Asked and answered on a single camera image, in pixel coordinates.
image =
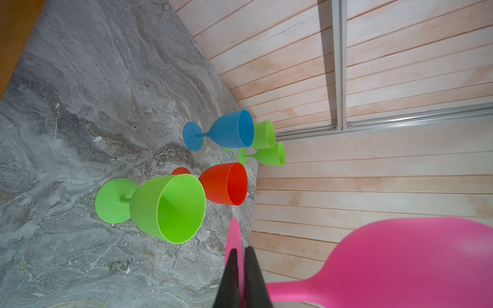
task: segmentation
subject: orange wooden object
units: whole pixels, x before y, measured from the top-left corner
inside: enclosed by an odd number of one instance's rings
[[[0,99],[43,10],[44,2],[0,0]]]

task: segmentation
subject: marble countertop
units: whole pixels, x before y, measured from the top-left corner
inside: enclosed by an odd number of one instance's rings
[[[0,307],[211,307],[232,216],[249,240],[254,160],[245,203],[208,201],[181,245],[103,222],[94,198],[115,177],[237,161],[181,136],[236,110],[166,1],[47,0],[0,101]]]

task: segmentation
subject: green goblet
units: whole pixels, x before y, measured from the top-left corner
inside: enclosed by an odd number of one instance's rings
[[[190,174],[153,178],[137,186],[127,178],[106,182],[94,200],[98,216],[111,224],[130,218],[143,232],[173,244],[191,239],[206,212],[206,194]]]
[[[255,128],[255,137],[253,138],[252,149],[269,149],[276,143],[276,131],[274,124],[270,120],[257,123]],[[224,148],[226,152],[231,152],[230,148]]]
[[[247,164],[248,157],[254,157],[259,162],[268,166],[283,166],[286,158],[286,152],[284,150],[284,144],[282,142],[276,142],[273,148],[260,149],[255,154],[247,155],[244,148],[238,150],[238,161],[243,165]]]

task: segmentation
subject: metal bar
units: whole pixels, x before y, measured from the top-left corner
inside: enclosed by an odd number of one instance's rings
[[[353,133],[372,130],[385,130],[397,127],[451,122],[493,116],[493,102],[465,107],[439,109],[434,111],[409,113],[393,117],[348,122],[348,129],[338,131],[334,125],[318,126],[285,131],[276,134],[276,141],[321,137],[340,133]]]
[[[332,30],[336,79],[337,131],[346,126],[346,0],[332,0]]]

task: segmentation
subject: whitewashed wood wall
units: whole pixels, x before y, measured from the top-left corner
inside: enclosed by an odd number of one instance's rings
[[[332,124],[331,0],[170,0],[241,107]],[[348,121],[490,102],[493,0],[348,0]]]
[[[493,226],[493,118],[284,145],[286,164],[260,165],[255,192],[250,245],[268,282],[311,277],[346,235],[378,220]]]

